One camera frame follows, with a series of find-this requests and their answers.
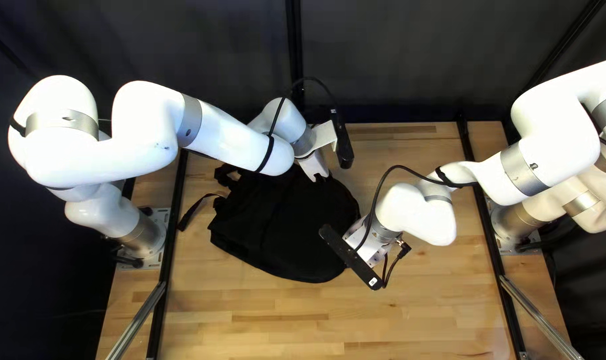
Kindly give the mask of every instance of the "black backdrop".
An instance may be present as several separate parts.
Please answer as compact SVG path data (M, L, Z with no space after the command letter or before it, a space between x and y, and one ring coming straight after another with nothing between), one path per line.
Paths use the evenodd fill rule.
M303 69L344 104L507 110L587 3L304 1ZM0 359L93 358L113 271L11 159L7 119L29 87L73 76L109 119L118 88L145 79L247 121L290 83L286 30L284 1L0 0ZM606 5L548 76L604 59Z

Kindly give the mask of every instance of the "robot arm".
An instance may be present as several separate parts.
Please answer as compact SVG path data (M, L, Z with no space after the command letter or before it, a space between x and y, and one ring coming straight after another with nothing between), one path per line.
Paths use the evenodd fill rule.
M248 126L258 133L268 133L281 98L276 98L267 103L263 111L254 118ZM311 181L316 182L316 175L322 177L330 176L329 169L325 165L323 154L317 151L321 147L331 144L332 150L337 152L339 156L340 166L342 168L351 167L353 160L353 152L347 134L343 132L343 138L339 139L336 126L340 128L341 124L336 124L329 120L323 124L311 128L305 123L305 119L301 116L297 107L289 99L284 99L283 105L279 112L279 119L274 127L274 134L283 138L286 142L292 145L294 157L299 162L307 177ZM337 143L342 141L342 150Z
M31 178L51 188L148 174L172 162L178 147L255 170L269 143L267 136L207 102L145 81L131 82L117 92L109 140L98 141L92 94L67 76L38 82L19 105L14 119L26 127L26 137L9 129L12 154ZM61 126L65 122L78 125ZM290 144L275 137L261 173L282 174L292 162Z
M512 106L521 141L485 161L459 161L440 169L453 183L477 181L500 205L519 203L594 164L600 141L586 110L594 114L605 100L606 61L549 80ZM427 177L440 180L436 172ZM376 205L371 231L358 254L375 265L372 259L381 258L380 249L403 231L433 245L449 245L456 238L450 196L454 190L424 180L416 186L395 184ZM361 227L364 219L359 220ZM343 236L354 248L364 234L353 232L355 227Z
M97 119L87 87L68 76L51 76L20 103L8 130L9 147L33 180L67 201L70 221L115 238L137 258L161 249L165 228L110 182L165 167L179 147L272 176L294 160L282 138L274 136L266 159L267 136L207 102L145 81L117 92L111 138L99 132Z

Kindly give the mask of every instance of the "backpack strap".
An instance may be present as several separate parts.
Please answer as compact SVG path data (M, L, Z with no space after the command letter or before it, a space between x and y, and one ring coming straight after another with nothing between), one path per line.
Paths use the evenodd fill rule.
M201 202L203 200L205 200L205 198L212 197L212 196L222 197L223 199L225 199L225 197L223 197L217 193L206 193L205 195L203 195L203 197L201 197L198 201L196 201L190 209L187 210L185 215L183 215L183 217L181 218L181 221L179 221L179 223L176 225L176 229L178 231L185 231L185 228L187 228L187 224L190 221L190 218L192 218L192 215L194 215L194 211L196 211L196 209L199 207L199 205L201 205Z
M229 188L229 190L232 190L238 181L232 180L232 178L227 175L235 172L236 170L238 170L238 167L235 167L234 165L223 164L221 167L214 169L214 179L216 179L219 184Z

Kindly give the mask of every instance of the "wooden table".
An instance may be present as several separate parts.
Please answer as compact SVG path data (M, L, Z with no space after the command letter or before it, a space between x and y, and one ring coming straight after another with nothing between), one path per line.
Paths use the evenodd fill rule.
M354 165L334 177L365 213L382 173L403 164L422 174L463 160L456 124L349 124ZM476 160L505 148L499 122L470 123ZM226 194L213 179L219 161L190 155L184 213L204 193ZM137 179L133 201L169 206L175 168ZM416 178L395 171L381 193ZM371 291L349 270L324 284L268 275L211 245L211 200L176 240L162 359L514 359L471 188L452 194L458 238L436 247L408 234L413 248L390 286ZM542 256L504 257L506 271L563 334L566 331ZM97 359L104 359L156 285L158 270L116 272ZM530 353L560 358L527 315L519 313ZM143 360L151 317L124 358Z

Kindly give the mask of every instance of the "black backpack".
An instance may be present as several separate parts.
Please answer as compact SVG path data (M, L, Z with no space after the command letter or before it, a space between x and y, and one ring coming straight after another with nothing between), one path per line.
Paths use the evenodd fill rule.
M238 172L240 180L228 174ZM316 182L293 165L280 176L267 176L223 165L214 178L231 193L214 201L217 212L208 229L211 243L269 274L303 282L326 282L345 264L318 234L330 224L339 234L360 218L358 202L331 175ZM184 230L207 194L178 224Z

